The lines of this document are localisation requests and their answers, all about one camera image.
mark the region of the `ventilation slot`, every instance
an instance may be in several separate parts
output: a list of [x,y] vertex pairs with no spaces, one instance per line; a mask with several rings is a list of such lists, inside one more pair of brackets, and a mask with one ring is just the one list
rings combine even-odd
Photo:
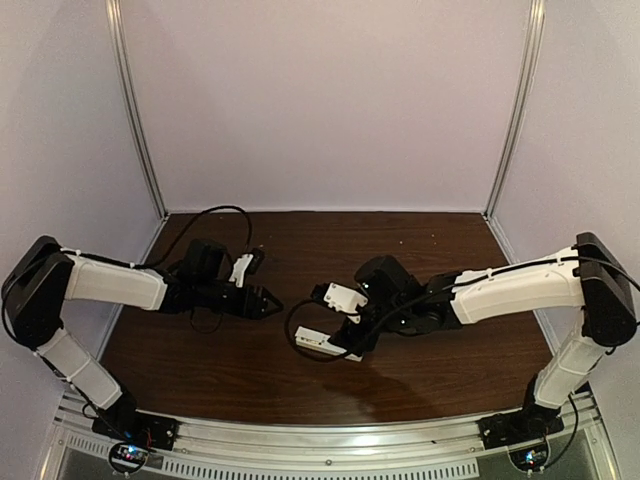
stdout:
[[207,465],[189,460],[165,457],[164,473],[185,480],[466,480],[478,478],[475,459],[452,462],[448,465],[412,468],[377,475],[331,475],[297,476],[289,472],[282,474],[250,473],[245,469]]

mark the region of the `enclosure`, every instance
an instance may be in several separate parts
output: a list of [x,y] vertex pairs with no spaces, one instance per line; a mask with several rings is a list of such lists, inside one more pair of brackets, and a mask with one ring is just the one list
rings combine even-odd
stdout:
[[[248,281],[286,307],[254,321],[65,303],[66,329],[139,408],[180,422],[173,451],[137,478],[526,478],[475,422],[520,407],[578,308],[384,335],[362,362],[331,365],[296,355],[282,326],[316,284],[353,287],[378,255],[424,283],[592,231],[640,277],[634,2],[55,0],[0,12],[3,279],[40,235],[145,262],[198,212],[238,205],[265,252]],[[235,257],[245,228],[238,213],[203,216],[163,265],[200,238]],[[326,332],[341,322],[322,308],[296,316]],[[91,432],[84,399],[7,336],[0,347],[0,476],[111,478],[114,442]],[[637,339],[603,357],[573,395],[577,413],[562,407],[551,458],[569,448],[543,475],[638,476],[638,358]]]

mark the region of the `robotic arm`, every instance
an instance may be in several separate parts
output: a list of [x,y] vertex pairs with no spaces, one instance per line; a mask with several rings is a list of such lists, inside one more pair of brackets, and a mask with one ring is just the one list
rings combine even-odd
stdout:
[[94,431],[170,450],[175,420],[138,412],[131,394],[65,329],[60,311],[65,300],[76,299],[170,314],[207,308],[249,319],[282,310],[268,290],[245,285],[264,258],[260,250],[242,255],[229,278],[219,279],[225,258],[223,245],[194,240],[184,259],[163,271],[63,249],[54,238],[40,237],[2,286],[13,333],[7,332],[96,409]]
[[563,429],[560,407],[611,348],[635,335],[637,319],[625,271],[592,233],[576,245],[532,262],[483,271],[451,272],[420,285],[391,256],[355,275],[359,291],[318,285],[311,298],[349,315],[332,336],[304,327],[298,346],[360,361],[382,331],[407,336],[457,329],[498,315],[547,307],[581,307],[582,318],[529,383],[521,410],[479,421],[486,448],[511,445]]

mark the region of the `wooden table surface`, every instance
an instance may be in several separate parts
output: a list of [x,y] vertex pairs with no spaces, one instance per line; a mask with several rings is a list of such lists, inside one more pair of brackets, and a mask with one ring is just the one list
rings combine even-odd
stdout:
[[[190,215],[172,215],[150,255],[165,251]],[[476,214],[256,213],[253,245],[267,258],[250,282],[290,307],[316,283],[353,286],[366,260],[393,254],[426,281],[458,269],[505,263]],[[169,261],[193,238],[211,238],[240,253],[238,214],[201,218]],[[197,325],[217,316],[198,312]],[[262,321],[225,317],[211,335],[193,331],[188,314],[125,308],[103,363],[138,399],[166,414],[264,424],[360,424],[440,418],[514,407],[551,355],[531,313],[462,330],[404,338],[386,334],[362,363],[319,364],[286,343],[284,313]],[[314,305],[300,323],[327,333],[341,316]]]

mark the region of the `lavender wall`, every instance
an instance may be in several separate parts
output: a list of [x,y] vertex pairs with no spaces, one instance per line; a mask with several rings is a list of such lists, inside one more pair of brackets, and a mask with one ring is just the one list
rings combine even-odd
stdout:
[[[0,278],[33,240],[138,260],[158,226],[124,112],[103,1],[0,5]],[[67,326],[96,351],[112,306]],[[33,478],[61,387],[0,334],[3,479]]]
[[482,210],[529,3],[124,2],[168,208]]
[[[524,260],[592,230],[640,279],[640,6],[547,2],[540,64],[497,219]],[[640,308],[640,297],[636,305]],[[562,340],[573,312],[548,313]],[[640,341],[605,358],[593,387],[623,478],[638,478]]]

